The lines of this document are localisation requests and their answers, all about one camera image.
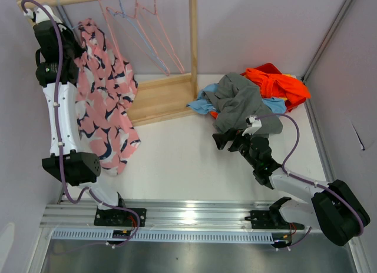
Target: white tabletop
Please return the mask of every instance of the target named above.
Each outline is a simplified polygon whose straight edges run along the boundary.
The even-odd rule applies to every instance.
[[[137,81],[155,78],[137,76]],[[199,87],[218,82],[222,75],[199,75]],[[307,177],[325,180],[304,105],[290,114],[299,125],[301,139],[287,167]],[[270,135],[274,159],[281,163],[292,149],[296,130],[280,118],[283,132]],[[143,126],[136,130],[141,144],[124,172],[109,184],[125,199],[174,199],[201,201],[275,201],[286,195],[259,185],[253,168],[238,152],[218,151],[210,115],[193,115]],[[72,195],[77,189],[70,188]]]

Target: wooden base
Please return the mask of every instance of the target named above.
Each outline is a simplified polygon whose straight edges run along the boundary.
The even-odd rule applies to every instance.
[[[141,82],[127,114],[134,126],[193,115],[186,105],[195,93],[191,73]]]

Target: gray floor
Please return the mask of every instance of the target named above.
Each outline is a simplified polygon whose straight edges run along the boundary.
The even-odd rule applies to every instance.
[[[53,240],[42,273],[356,272],[349,248],[333,245],[322,234],[309,235],[290,252],[275,252],[270,245],[130,242],[118,249],[94,245],[56,254],[87,243]]]

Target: pink dress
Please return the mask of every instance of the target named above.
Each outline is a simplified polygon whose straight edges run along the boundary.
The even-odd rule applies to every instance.
[[[114,45],[92,19],[81,22],[86,51],[75,60],[79,67],[76,97],[77,124],[101,166],[120,174],[140,139],[127,116],[137,91],[131,64],[118,59]]]

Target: wooden clothes rack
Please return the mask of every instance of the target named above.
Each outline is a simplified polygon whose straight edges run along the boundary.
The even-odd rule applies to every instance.
[[[21,8],[21,1],[16,0]],[[40,4],[57,6],[57,0],[35,0]],[[60,5],[80,4],[96,0],[59,0]],[[26,8],[35,5],[27,2]],[[196,99],[197,86],[197,12],[196,0],[190,0],[191,73],[140,82],[135,100],[128,110],[134,126],[194,114],[187,103]]]

